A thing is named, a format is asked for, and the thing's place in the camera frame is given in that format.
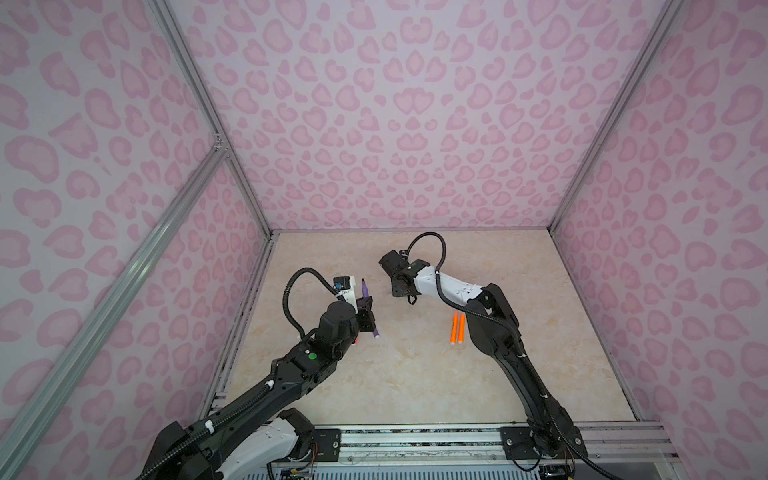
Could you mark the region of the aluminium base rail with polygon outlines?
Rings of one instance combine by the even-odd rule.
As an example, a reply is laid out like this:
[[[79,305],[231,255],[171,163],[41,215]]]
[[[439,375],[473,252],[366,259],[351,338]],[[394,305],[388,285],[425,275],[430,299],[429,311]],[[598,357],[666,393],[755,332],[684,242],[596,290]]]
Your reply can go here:
[[[682,459],[656,422],[580,422],[588,457],[507,460],[504,424],[317,425],[339,429],[336,462],[270,462],[235,479],[685,479]]]

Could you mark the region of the orange marker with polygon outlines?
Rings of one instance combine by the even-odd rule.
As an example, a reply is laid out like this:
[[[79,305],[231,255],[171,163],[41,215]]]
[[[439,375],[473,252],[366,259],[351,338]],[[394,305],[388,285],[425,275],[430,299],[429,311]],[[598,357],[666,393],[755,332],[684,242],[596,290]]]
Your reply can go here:
[[[456,343],[461,344],[465,340],[466,315],[459,313],[456,322]]]
[[[451,334],[450,334],[450,344],[455,345],[458,340],[458,327],[459,327],[459,320],[460,316],[458,311],[453,312],[453,318],[452,318],[452,325],[451,325]]]

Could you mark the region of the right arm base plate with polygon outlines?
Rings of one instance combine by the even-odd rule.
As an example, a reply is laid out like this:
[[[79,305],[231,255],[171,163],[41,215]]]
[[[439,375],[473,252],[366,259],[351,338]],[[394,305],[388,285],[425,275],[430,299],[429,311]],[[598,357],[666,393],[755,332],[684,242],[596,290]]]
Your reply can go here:
[[[499,428],[500,440],[507,460],[563,460],[568,447],[576,459],[588,457],[586,441],[578,427],[573,426],[565,432],[566,442],[554,432],[554,442],[536,436],[528,426],[504,426]]]

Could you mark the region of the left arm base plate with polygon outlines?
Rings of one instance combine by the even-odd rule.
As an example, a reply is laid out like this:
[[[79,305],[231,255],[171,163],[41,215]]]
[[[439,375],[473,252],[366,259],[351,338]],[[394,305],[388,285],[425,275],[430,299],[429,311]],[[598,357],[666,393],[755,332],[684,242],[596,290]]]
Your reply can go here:
[[[336,462],[341,447],[339,429],[313,429],[310,432],[273,434],[258,465],[267,462]]]

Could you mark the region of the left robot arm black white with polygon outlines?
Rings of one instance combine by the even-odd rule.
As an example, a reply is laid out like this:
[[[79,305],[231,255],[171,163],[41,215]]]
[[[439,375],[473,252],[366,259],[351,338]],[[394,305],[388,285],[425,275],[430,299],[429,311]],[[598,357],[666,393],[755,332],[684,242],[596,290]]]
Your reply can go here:
[[[157,435],[140,479],[235,479],[272,461],[312,451],[314,426],[290,405],[332,375],[361,332],[375,330],[373,299],[336,300],[318,327],[270,373],[221,410],[184,428],[174,421]]]

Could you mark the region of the diagonal aluminium frame bar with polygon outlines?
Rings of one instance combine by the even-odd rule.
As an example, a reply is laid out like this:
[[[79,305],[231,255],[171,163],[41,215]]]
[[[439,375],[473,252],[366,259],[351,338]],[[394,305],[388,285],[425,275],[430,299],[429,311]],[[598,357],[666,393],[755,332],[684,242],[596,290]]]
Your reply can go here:
[[[1,442],[3,479],[19,476],[228,155],[211,149],[21,409]]]

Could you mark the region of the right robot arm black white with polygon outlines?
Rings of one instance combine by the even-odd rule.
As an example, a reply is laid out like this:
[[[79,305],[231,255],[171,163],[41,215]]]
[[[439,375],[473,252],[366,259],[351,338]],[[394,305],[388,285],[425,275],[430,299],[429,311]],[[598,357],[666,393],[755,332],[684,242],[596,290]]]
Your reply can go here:
[[[504,372],[523,405],[536,451],[554,458],[571,451],[588,456],[579,428],[545,386],[527,354],[519,320],[500,287],[467,283],[439,272],[424,260],[410,261],[392,250],[379,261],[395,297],[430,296],[465,315],[472,344]]]

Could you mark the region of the purple marker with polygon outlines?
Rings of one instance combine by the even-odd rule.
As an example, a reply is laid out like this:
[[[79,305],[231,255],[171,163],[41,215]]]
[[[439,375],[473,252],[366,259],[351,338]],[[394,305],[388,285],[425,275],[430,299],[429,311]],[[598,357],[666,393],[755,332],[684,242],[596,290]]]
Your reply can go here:
[[[365,279],[362,279],[362,298],[361,298],[361,303],[358,305],[358,307],[362,309],[368,309],[373,313],[373,297],[370,295]],[[374,315],[374,332],[371,334],[376,339],[380,337],[380,332],[376,326],[375,315]]]

